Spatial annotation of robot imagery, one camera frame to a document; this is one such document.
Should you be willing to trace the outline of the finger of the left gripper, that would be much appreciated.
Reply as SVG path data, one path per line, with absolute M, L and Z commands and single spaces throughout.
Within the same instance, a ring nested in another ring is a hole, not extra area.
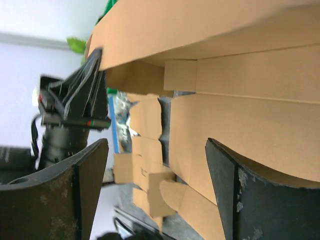
M 92 117 L 100 90 L 103 49 L 94 49 L 85 62 L 62 84 L 64 118 Z

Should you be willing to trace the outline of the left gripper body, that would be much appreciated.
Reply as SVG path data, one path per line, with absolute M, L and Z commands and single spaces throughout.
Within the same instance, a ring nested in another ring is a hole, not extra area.
M 39 110 L 43 125 L 108 129 L 108 96 L 104 74 L 57 79 L 42 75 Z

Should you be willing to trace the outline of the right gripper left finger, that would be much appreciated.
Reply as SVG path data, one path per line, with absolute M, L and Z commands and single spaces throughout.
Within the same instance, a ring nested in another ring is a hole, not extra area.
M 2 240 L 88 240 L 109 152 L 102 138 L 0 187 Z

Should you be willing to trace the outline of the large cardboard box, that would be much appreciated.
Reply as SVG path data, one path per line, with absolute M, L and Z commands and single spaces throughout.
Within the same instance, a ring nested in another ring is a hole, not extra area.
M 317 0 L 121 0 L 95 26 L 111 88 L 157 95 L 160 193 L 206 240 L 227 240 L 206 158 L 215 139 L 320 184 Z

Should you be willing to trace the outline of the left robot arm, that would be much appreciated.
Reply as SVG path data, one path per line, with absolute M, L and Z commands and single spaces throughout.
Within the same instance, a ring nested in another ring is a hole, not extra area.
M 0 147 L 0 183 L 8 184 L 50 167 L 83 150 L 90 130 L 111 126 L 103 49 L 97 47 L 65 79 L 41 75 L 39 113 L 31 121 L 31 146 Z

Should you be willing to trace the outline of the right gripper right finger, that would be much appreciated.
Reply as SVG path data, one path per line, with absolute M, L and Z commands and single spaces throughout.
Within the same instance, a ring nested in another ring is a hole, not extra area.
M 319 239 L 318 182 L 274 170 L 213 138 L 205 155 L 226 239 Z

